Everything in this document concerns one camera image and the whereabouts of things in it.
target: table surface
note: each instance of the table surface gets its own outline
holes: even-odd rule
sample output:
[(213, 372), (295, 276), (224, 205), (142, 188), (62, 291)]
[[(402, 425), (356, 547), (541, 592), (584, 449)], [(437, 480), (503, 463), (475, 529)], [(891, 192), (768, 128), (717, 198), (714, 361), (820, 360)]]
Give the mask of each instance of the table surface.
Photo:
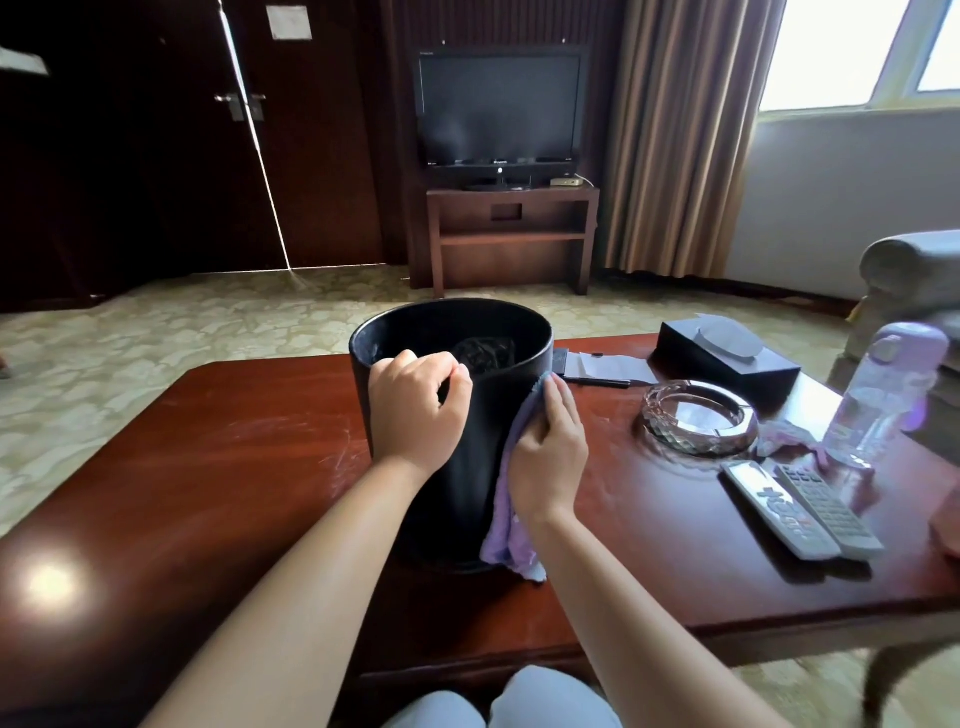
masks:
[[(560, 344), (645, 357), (656, 339)], [(901, 437), (873, 485), (843, 487), (885, 555), (804, 564), (715, 462), (649, 441), (644, 388), (573, 390), (590, 445), (580, 518), (729, 664), (960, 635), (960, 567), (927, 526), (960, 472), (936, 455)], [(820, 436), (838, 403), (801, 376), (780, 415)], [(369, 462), (345, 355), (187, 373), (0, 541), (0, 715), (152, 703)], [(577, 656), (549, 582), (392, 560), (345, 687)]]

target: curtain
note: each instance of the curtain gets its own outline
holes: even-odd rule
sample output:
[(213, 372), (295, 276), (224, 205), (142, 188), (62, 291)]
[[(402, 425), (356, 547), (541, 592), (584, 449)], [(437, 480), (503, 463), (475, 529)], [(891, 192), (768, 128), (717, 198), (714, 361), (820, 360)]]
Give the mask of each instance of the curtain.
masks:
[(723, 276), (786, 0), (628, 0), (598, 230), (627, 273)]

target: wooden tv stand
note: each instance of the wooden tv stand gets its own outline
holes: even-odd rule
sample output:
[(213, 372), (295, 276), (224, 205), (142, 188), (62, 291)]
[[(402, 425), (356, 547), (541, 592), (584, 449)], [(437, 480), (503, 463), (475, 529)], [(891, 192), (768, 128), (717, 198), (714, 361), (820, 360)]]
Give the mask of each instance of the wooden tv stand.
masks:
[(566, 280), (585, 296), (599, 202), (590, 186), (428, 190), (434, 296), (444, 297), (444, 267), (461, 287)]

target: white wall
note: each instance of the white wall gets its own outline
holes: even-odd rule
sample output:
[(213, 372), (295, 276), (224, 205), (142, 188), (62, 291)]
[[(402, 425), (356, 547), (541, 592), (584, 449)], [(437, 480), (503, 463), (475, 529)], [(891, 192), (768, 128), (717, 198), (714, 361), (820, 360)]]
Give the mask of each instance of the white wall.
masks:
[(846, 299), (875, 240), (960, 229), (960, 109), (761, 121), (725, 278)]

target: gray remote control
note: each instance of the gray remote control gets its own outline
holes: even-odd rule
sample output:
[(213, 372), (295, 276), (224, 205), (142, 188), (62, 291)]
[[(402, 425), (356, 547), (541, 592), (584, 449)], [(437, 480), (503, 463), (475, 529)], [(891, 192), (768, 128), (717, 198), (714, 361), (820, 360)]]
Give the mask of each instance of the gray remote control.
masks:
[(820, 523), (758, 463), (746, 460), (725, 463), (722, 467), (798, 559), (826, 561), (841, 555), (840, 546)]
[(845, 559), (869, 561), (883, 553), (880, 540), (814, 471), (777, 465), (775, 475), (840, 545)]

